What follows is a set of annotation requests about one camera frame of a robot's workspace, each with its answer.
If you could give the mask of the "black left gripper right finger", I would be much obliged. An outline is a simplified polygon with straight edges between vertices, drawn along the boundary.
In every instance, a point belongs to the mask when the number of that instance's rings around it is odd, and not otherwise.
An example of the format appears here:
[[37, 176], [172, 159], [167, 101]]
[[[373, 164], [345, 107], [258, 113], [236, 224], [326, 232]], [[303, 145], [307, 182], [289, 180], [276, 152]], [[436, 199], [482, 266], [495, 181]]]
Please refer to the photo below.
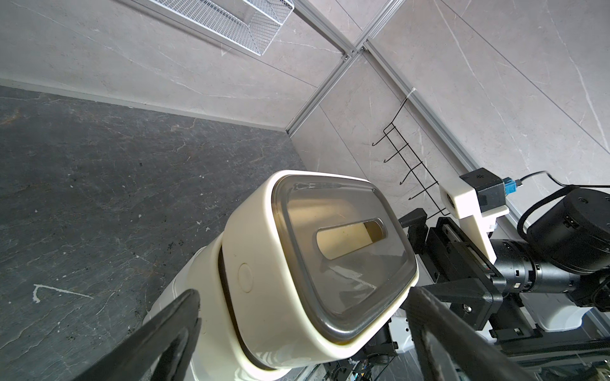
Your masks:
[[411, 288], [403, 305], [425, 380], [447, 379], [437, 360], [435, 342], [470, 380], [535, 379], [488, 344], [425, 288]]

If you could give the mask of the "brown lid tissue box front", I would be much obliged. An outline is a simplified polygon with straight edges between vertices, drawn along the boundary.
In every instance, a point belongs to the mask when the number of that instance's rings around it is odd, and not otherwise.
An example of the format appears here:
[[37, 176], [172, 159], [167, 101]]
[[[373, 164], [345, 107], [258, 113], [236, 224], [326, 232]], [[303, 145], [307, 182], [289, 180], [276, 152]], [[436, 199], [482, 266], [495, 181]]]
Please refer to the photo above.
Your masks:
[[244, 353], [222, 288], [219, 257], [222, 236], [200, 249], [176, 276], [177, 295], [196, 290], [200, 295], [200, 334], [186, 380], [278, 380], [288, 370], [265, 370]]

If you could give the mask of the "brown lid tissue box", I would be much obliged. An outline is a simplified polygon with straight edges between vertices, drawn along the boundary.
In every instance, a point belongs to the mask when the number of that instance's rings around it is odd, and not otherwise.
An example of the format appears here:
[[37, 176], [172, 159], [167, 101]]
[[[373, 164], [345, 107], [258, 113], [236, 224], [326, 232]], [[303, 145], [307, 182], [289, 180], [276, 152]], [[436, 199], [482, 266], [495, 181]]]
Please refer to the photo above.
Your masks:
[[275, 369], [352, 357], [419, 278], [382, 192], [312, 171], [260, 185], [229, 217], [222, 258], [240, 338]]
[[200, 334], [186, 380], [278, 380], [288, 370], [265, 370], [244, 353], [222, 288], [219, 257], [222, 236], [200, 249], [176, 276], [177, 295], [196, 290], [200, 295]]

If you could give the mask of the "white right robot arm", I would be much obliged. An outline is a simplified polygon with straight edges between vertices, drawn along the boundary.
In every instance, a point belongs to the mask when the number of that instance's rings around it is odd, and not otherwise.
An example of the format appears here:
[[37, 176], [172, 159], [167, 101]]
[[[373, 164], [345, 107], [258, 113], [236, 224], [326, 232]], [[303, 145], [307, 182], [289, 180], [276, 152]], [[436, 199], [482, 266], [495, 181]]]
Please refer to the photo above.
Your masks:
[[428, 227], [416, 209], [400, 219], [423, 259], [437, 299], [470, 328], [488, 333], [510, 356], [608, 352], [609, 337], [581, 327], [590, 310], [609, 310], [609, 196], [567, 186], [544, 198], [519, 240], [493, 239], [493, 257], [447, 217]]

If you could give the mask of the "grey lid tissue box back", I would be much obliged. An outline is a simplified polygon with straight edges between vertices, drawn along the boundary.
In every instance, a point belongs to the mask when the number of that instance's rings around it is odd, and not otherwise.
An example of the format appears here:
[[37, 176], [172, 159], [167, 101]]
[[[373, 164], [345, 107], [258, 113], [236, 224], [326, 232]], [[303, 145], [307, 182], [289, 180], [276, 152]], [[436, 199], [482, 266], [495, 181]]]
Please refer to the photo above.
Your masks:
[[197, 259], [197, 257], [203, 253], [206, 249], [206, 246], [199, 249], [193, 257], [186, 263], [186, 265], [178, 272], [176, 277], [168, 284], [168, 286], [163, 290], [160, 297], [153, 303], [150, 311], [146, 314], [142, 325], [148, 323], [152, 318], [154, 318], [157, 314], [159, 314], [166, 306], [168, 306], [174, 299], [176, 299], [180, 294], [182, 294], [186, 289], [186, 281], [187, 274], [193, 265], [193, 262]]

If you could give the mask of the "brown lid tissue box back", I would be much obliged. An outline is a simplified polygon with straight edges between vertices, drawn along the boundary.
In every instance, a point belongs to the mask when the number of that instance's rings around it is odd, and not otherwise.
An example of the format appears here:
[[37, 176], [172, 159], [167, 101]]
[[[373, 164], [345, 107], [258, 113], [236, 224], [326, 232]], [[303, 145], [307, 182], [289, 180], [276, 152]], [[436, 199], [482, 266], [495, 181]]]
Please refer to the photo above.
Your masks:
[[229, 217], [222, 258], [240, 338], [275, 369], [352, 357], [419, 278], [382, 192], [312, 171], [260, 185]]

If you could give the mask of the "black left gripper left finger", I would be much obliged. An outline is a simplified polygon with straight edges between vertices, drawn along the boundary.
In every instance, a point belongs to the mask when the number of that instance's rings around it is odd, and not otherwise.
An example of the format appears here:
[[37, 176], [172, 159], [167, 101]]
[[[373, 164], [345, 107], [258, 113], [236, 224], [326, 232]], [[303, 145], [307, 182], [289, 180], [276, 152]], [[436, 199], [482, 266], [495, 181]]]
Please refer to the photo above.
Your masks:
[[188, 289], [77, 380], [184, 380], [202, 320], [200, 294]]

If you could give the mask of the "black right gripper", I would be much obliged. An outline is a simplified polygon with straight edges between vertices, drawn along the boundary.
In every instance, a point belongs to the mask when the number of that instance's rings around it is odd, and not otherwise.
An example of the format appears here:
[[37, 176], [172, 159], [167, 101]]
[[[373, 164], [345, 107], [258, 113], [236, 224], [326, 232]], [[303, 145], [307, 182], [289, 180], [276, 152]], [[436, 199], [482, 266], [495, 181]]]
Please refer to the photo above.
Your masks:
[[483, 330], [503, 303], [504, 276], [449, 217], [427, 226], [417, 208], [399, 219], [414, 252], [432, 278], [426, 289], [475, 330]]

